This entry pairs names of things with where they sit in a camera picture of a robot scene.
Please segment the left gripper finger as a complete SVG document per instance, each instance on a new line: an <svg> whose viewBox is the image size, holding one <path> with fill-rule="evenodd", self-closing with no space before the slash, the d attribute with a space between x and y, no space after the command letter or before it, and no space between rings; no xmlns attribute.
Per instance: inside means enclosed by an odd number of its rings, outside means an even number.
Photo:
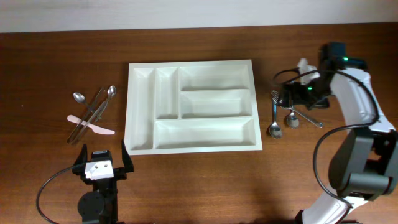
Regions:
<svg viewBox="0 0 398 224"><path fill-rule="evenodd" d="M85 165L88 161L88 152L87 152L87 145L84 144L80 154L78 155L77 159L75 160L72 168L73 174L82 174L84 173Z"/></svg>
<svg viewBox="0 0 398 224"><path fill-rule="evenodd" d="M121 141L121 150L122 150L122 162L124 164L124 170L126 173L129 172L134 172L134 164L132 162L132 159L127 152L126 145L124 141Z"/></svg>

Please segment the steel kitchen tongs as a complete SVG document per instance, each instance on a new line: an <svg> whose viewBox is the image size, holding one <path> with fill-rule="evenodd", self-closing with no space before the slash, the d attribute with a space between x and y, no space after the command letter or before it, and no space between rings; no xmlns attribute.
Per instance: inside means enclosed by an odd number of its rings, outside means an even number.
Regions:
<svg viewBox="0 0 398 224"><path fill-rule="evenodd" d="M76 144L82 135L85 133L88 125L98 117L100 111L103 108L103 103L100 104L100 97L103 96L104 88L100 88L99 92L94 97L94 100L87 107L87 112L80 118L79 122L76 124L74 130L69 135L67 139L67 144L73 145Z"/></svg>

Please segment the large steel spoon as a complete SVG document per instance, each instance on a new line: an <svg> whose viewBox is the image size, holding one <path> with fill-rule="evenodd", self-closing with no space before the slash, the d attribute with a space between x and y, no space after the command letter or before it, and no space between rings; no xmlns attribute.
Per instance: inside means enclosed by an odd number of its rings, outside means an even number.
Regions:
<svg viewBox="0 0 398 224"><path fill-rule="evenodd" d="M286 117L287 125L292 129L297 129L300 125L298 117L295 115L294 110L290 110L290 113Z"/></svg>
<svg viewBox="0 0 398 224"><path fill-rule="evenodd" d="M272 124L269 126L269 134L274 139L282 138L282 130L277 123L277 105L275 101L272 101Z"/></svg>

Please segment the steel fork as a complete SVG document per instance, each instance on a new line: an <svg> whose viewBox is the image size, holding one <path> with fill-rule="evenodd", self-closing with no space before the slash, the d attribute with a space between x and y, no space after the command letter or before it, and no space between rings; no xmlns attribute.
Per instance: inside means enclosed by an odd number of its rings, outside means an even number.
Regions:
<svg viewBox="0 0 398 224"><path fill-rule="evenodd" d="M276 90L272 90L271 91L271 95L272 95L272 98L275 101L276 105L279 105L283 109L289 109L289 110L294 111L295 113L297 113L301 117L305 118L307 121L309 121L310 123L314 124L318 128L322 128L323 127L323 123L322 122L319 122L315 118L312 118L309 115L306 115L303 112L295 109L292 105L291 106L283 106L282 105L283 100L279 97L279 93Z"/></svg>

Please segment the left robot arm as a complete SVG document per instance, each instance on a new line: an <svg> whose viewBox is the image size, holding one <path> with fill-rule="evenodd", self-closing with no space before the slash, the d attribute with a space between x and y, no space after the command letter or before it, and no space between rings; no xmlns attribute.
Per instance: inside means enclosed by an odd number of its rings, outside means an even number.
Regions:
<svg viewBox="0 0 398 224"><path fill-rule="evenodd" d="M83 223L119 223L117 183L127 179L134 172L134 164L121 143L123 166L114 168L111 151L95 151L88 159L87 145L83 145L72 169L93 190L85 193L78 201L78 213Z"/></svg>

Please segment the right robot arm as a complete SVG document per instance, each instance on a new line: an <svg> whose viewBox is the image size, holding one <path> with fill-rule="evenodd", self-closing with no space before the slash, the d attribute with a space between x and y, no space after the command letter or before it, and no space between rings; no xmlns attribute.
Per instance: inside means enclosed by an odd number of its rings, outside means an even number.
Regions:
<svg viewBox="0 0 398 224"><path fill-rule="evenodd" d="M318 66L301 59L296 77L277 83L273 108L308 110L328 108L330 96L340 105L345 125L325 133L316 143L312 166L323 193L314 204L298 212L295 223L343 223L356 208L391 194L397 185L397 130L387 120L371 86L367 63L346 55L341 42L320 47ZM347 136L330 161L329 184L318 174L322 142L340 131Z"/></svg>

